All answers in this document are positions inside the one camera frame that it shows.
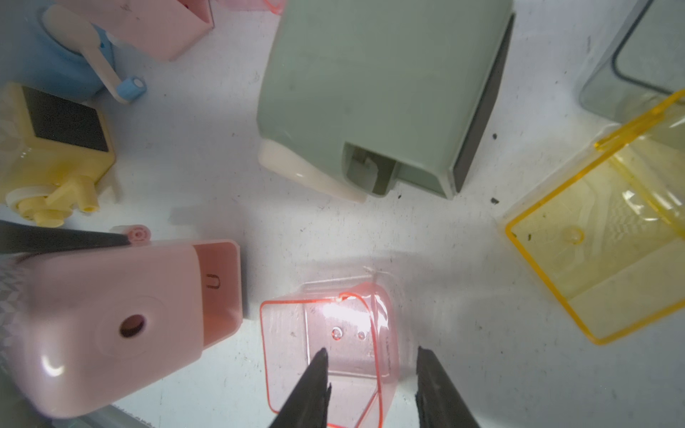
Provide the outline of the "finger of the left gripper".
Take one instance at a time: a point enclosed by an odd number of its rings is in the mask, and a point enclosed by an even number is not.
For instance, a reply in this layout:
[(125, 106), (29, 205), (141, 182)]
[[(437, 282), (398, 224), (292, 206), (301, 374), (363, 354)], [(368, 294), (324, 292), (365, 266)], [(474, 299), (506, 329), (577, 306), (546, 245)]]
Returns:
[(41, 228), (1, 221), (1, 253), (59, 253), (100, 248), (129, 246), (126, 235)]

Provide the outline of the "pink transparent tray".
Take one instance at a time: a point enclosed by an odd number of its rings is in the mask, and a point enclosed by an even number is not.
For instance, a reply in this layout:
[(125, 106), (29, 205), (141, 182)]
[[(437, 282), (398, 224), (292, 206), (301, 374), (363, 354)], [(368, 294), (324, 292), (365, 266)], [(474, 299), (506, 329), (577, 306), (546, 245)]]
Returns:
[(260, 305), (267, 400), (278, 413), (321, 349), (328, 352), (331, 427), (380, 427), (399, 383), (394, 305), (362, 277), (319, 281)]
[(287, 0), (216, 0), (216, 3), (236, 12), (272, 12), (280, 15)]

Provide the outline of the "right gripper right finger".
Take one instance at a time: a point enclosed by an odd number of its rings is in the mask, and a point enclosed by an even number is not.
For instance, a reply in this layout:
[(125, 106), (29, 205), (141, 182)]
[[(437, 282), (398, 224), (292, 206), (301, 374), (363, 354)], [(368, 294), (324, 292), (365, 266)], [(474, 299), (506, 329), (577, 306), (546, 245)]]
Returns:
[(417, 352), (417, 393), (419, 427), (479, 428), (436, 354), (419, 347)]

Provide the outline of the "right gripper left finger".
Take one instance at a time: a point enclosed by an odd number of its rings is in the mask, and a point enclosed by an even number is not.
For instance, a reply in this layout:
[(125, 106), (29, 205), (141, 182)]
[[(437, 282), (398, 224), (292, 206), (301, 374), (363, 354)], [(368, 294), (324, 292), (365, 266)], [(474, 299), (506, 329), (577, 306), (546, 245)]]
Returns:
[(318, 351), (278, 412), (270, 428), (326, 428), (332, 385), (328, 351)]

